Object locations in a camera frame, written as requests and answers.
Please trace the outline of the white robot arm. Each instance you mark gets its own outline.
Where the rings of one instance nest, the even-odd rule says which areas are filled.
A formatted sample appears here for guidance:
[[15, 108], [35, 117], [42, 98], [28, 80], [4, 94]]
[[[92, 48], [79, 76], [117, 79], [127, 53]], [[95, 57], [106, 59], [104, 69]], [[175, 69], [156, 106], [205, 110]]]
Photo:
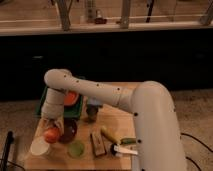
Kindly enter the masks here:
[[145, 81], [128, 89], [76, 78], [66, 69], [48, 70], [44, 82], [44, 117], [63, 115], [67, 91], [95, 98], [133, 115], [139, 171], [187, 171], [174, 102], [164, 85]]

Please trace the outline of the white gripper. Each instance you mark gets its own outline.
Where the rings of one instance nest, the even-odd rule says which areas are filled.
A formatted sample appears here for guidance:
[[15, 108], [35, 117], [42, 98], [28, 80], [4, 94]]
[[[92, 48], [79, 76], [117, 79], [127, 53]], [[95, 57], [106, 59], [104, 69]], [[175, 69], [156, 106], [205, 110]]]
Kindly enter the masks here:
[[46, 119], [45, 120], [45, 128], [49, 129], [52, 127], [57, 127], [61, 134], [64, 133], [64, 118], [62, 116], [56, 119]]

